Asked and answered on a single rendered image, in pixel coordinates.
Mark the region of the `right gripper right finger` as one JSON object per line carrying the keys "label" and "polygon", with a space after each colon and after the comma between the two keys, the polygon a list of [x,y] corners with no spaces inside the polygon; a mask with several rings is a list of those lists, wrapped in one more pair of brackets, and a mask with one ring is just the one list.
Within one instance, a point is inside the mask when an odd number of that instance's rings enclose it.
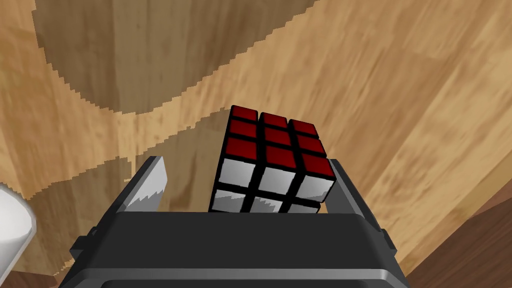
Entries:
{"label": "right gripper right finger", "polygon": [[335,183],[325,199],[327,212],[330,214],[371,215],[370,208],[340,162],[337,159],[328,161],[335,174]]}

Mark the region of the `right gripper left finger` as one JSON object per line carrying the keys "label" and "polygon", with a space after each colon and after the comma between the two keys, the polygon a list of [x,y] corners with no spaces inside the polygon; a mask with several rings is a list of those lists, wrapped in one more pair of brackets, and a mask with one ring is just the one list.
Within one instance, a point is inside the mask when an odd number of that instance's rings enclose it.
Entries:
{"label": "right gripper left finger", "polygon": [[155,212],[161,203],[167,181],[163,157],[148,157],[115,200],[115,211]]}

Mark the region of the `red and white puzzle cube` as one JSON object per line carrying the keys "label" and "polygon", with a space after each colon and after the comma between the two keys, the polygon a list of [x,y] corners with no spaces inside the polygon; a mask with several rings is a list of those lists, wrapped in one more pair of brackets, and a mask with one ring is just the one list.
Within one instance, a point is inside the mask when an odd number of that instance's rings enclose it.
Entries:
{"label": "red and white puzzle cube", "polygon": [[233,105],[208,210],[318,213],[335,182],[313,124]]}

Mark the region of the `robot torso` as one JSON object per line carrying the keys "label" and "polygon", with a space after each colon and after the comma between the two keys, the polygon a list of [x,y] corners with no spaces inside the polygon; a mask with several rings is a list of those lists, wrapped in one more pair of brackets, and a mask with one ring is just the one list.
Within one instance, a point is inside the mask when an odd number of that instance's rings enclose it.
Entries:
{"label": "robot torso", "polygon": [[22,195],[0,182],[0,286],[36,231],[33,209]]}

